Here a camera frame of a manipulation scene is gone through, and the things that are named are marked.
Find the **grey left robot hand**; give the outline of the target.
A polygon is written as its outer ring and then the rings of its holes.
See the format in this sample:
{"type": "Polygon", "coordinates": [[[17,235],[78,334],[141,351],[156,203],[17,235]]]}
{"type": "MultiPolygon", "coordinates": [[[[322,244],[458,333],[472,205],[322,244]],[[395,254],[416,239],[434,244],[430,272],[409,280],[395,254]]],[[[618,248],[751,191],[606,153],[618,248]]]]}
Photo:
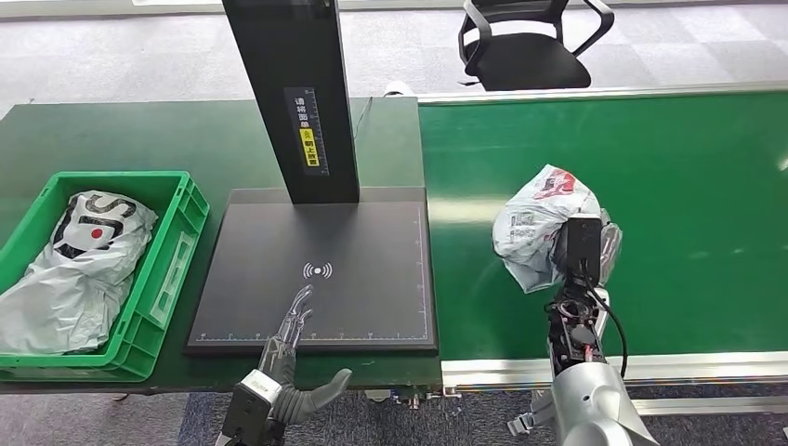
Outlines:
{"type": "Polygon", "coordinates": [[[297,345],[303,328],[312,314],[308,301],[313,293],[311,284],[305,285],[295,295],[285,311],[279,330],[265,345],[258,369],[281,390],[272,404],[270,418],[285,425],[298,424],[338,398],[348,387],[353,372],[343,368],[326,384],[312,390],[295,386],[297,345]]]}

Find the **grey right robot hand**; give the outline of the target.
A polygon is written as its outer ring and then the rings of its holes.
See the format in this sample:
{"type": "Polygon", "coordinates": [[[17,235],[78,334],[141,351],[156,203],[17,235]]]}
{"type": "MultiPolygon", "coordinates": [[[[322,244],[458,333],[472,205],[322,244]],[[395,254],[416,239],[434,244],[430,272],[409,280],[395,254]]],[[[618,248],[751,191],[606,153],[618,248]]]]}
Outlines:
{"type": "Polygon", "coordinates": [[[598,216],[576,214],[558,231],[552,261],[567,277],[581,279],[582,260],[591,283],[604,287],[620,253],[623,232],[611,221],[608,211],[600,209],[598,216]]]}

